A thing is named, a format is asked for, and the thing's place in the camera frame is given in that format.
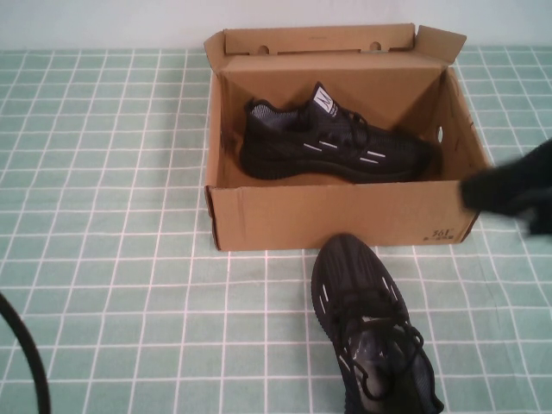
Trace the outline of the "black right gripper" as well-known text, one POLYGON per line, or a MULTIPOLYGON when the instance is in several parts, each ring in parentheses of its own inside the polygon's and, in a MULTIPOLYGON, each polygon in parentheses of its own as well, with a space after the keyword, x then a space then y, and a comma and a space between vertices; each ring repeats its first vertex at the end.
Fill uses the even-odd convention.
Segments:
MULTIPOLYGON (((463 179, 459 189, 467 209, 495 209, 497 177, 493 171, 463 179)), ((531 235, 551 235, 551 140, 499 168, 498 199, 500 214, 524 216, 531 235)))

